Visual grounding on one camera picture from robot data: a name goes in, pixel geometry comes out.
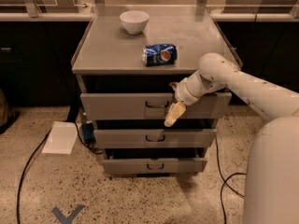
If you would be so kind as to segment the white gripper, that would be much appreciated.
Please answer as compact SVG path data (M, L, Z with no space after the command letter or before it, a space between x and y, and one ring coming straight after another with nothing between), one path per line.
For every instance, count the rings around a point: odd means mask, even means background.
M166 127L171 127L184 114L186 105L193 105L203 95L219 89L218 83L205 79L198 71L180 82L170 82L169 86L174 90L178 103L170 105L164 121Z

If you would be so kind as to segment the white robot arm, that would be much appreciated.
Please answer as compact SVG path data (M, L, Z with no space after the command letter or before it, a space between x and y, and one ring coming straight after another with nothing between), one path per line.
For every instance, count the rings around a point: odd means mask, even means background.
M244 73L220 54L208 53L189 77L173 86L164 125L172 126L188 105L227 88L267 123L251 145L243 224L299 224L299 93Z

